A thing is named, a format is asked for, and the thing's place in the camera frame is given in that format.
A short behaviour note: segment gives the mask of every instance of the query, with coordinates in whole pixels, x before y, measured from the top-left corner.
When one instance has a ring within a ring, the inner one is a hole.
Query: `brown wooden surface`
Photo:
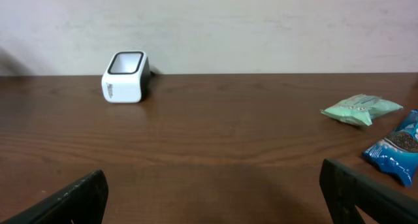
[[[324,158],[418,199],[360,158],[418,108],[417,74],[158,76],[140,104],[100,79],[0,78],[0,221],[96,168],[103,223],[331,223]],[[360,93],[405,110],[364,129],[319,113]]]

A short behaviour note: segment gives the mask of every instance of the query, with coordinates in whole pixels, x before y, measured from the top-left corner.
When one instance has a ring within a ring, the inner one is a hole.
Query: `white wall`
[[[167,74],[413,72],[418,0],[0,0],[3,66],[102,74],[121,50]]]

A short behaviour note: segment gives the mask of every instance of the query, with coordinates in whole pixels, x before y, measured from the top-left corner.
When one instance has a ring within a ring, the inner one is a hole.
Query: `blue cookie package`
[[[418,165],[418,109],[362,154],[382,172],[398,176],[405,186],[412,185]]]

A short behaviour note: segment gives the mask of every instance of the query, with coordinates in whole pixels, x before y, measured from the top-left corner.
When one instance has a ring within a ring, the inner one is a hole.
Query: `plastic wrapper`
[[[418,165],[418,110],[412,110],[393,132],[362,154],[382,172],[397,176],[405,186],[412,185]]]
[[[381,97],[359,94],[344,99],[321,113],[352,125],[371,125],[372,119],[402,109],[399,104]]]

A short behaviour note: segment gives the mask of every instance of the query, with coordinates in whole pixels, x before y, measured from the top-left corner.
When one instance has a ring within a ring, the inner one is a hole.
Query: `green packet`
[[[340,101],[321,113],[344,123],[369,126],[372,119],[402,108],[381,97],[360,94]]]

